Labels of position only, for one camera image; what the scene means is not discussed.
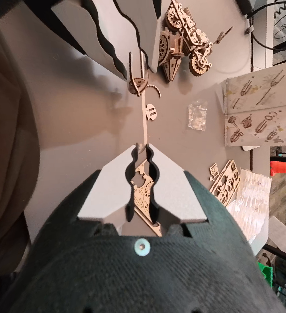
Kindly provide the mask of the illustrated instruction booklet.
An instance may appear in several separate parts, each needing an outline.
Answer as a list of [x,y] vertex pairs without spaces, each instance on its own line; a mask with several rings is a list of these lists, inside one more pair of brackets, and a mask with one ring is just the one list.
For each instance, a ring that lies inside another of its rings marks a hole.
[[224,146],[286,146],[286,62],[213,85]]

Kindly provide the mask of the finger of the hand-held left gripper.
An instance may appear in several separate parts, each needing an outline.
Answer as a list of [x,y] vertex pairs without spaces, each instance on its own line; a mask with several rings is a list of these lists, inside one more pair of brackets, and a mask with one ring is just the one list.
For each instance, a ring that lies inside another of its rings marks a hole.
[[114,0],[119,13],[135,28],[148,68],[157,72],[161,29],[161,0]]
[[51,10],[90,59],[120,79],[127,80],[126,68],[106,36],[103,19],[94,1],[64,0],[51,6]]

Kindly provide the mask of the pale wooden parts sheet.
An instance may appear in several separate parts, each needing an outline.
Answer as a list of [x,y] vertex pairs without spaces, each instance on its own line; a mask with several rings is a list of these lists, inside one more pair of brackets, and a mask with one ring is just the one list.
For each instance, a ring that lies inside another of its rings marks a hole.
[[[146,152],[146,147],[148,143],[148,133],[147,133],[147,118],[145,113],[145,108],[147,104],[145,103],[145,92],[141,96],[142,100],[142,117],[143,117],[143,135],[144,142],[139,144],[139,154]],[[150,204],[150,194],[151,187],[154,184],[153,179],[149,176],[145,170],[145,165],[147,165],[147,159],[145,159],[135,170],[135,173],[139,174],[143,179],[143,184],[137,186],[132,180],[134,185],[134,200],[135,200],[135,212],[138,216],[149,226],[153,233],[161,237],[161,225],[159,223],[153,224],[150,214],[149,214],[149,204]]]

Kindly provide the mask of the toothed wooden arc piece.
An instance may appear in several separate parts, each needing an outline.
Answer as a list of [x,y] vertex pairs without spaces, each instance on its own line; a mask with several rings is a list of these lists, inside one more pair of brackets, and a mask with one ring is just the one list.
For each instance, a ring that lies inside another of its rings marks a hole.
[[152,88],[153,90],[155,90],[157,92],[157,94],[158,94],[158,97],[161,98],[161,92],[155,85],[148,84],[145,89],[148,89],[148,88]]

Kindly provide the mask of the green plastic panel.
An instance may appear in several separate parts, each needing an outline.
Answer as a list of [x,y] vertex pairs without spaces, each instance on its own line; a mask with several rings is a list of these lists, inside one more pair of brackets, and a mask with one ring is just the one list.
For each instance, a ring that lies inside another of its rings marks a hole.
[[264,265],[260,262],[258,262],[258,267],[266,280],[266,282],[269,284],[270,288],[273,287],[273,267]]

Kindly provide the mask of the white paper sheet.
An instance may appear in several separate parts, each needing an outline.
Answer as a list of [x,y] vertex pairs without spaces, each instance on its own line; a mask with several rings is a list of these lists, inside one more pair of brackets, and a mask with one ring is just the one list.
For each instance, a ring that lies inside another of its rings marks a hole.
[[255,256],[262,250],[268,239],[286,253],[286,225],[273,216],[265,219],[259,234],[249,241]]

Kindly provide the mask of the wooden motorcycle model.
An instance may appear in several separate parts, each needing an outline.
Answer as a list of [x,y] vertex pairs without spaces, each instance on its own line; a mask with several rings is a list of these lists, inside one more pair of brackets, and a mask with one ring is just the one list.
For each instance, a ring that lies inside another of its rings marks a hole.
[[214,42],[210,42],[207,35],[196,26],[189,9],[176,0],[171,1],[165,21],[171,31],[182,36],[182,51],[190,59],[191,73],[197,77],[212,67],[207,58],[212,53],[213,45],[219,44],[233,28],[232,26],[226,32],[221,32]]

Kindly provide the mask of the shiny plastic wrapper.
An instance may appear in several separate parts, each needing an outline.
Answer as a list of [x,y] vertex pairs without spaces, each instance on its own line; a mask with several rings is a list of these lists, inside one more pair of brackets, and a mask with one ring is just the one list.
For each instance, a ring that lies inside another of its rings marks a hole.
[[236,198],[226,206],[251,244],[265,223],[269,213],[272,178],[241,169]]

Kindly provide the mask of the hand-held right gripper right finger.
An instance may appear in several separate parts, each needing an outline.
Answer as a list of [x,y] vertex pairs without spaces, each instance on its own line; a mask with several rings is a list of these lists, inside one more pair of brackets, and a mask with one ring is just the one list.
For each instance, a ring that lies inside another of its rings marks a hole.
[[185,170],[152,144],[146,147],[151,187],[149,213],[162,235],[188,235],[208,227],[208,218]]

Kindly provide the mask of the layered wooden parts sheets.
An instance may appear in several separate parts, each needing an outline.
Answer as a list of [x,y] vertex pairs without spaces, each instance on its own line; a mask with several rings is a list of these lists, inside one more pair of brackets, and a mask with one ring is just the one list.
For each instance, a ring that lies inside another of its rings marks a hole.
[[232,196],[237,192],[240,183],[240,175],[234,160],[228,160],[219,176],[213,178],[209,191],[226,207],[231,201]]

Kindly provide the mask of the wooden dome frame assembly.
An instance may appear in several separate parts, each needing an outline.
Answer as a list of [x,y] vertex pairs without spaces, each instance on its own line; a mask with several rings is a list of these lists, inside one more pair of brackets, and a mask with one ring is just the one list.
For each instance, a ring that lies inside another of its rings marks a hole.
[[140,77],[134,77],[132,62],[133,55],[132,52],[129,52],[128,79],[127,79],[128,90],[131,94],[140,97],[147,88],[149,82],[149,70],[145,69],[146,61],[143,51],[140,50],[140,69],[141,69]]

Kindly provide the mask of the wooden sidecar model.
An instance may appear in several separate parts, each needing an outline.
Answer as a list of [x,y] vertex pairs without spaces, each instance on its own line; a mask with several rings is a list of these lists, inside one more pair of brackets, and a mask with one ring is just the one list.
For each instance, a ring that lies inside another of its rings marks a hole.
[[165,27],[160,33],[158,65],[163,68],[169,83],[174,80],[183,57],[183,37]]

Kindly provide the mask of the clear plastic bag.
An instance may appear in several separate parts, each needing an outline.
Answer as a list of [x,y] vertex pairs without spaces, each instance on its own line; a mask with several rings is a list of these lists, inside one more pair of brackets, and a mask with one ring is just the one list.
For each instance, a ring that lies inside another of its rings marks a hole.
[[188,105],[188,127],[197,130],[206,130],[207,121],[207,106],[206,100],[193,101]]

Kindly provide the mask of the red object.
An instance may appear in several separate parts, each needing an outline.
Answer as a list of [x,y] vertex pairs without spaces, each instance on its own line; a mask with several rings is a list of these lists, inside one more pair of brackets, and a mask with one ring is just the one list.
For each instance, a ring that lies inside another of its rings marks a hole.
[[276,174],[286,174],[286,162],[270,162],[270,176],[274,177]]

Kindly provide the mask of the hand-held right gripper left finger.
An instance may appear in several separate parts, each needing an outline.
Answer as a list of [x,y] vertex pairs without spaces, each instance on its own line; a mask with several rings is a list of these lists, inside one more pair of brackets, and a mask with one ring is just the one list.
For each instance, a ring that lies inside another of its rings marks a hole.
[[137,145],[130,146],[100,171],[80,212],[79,220],[112,224],[121,235],[122,227],[134,216],[134,186]]

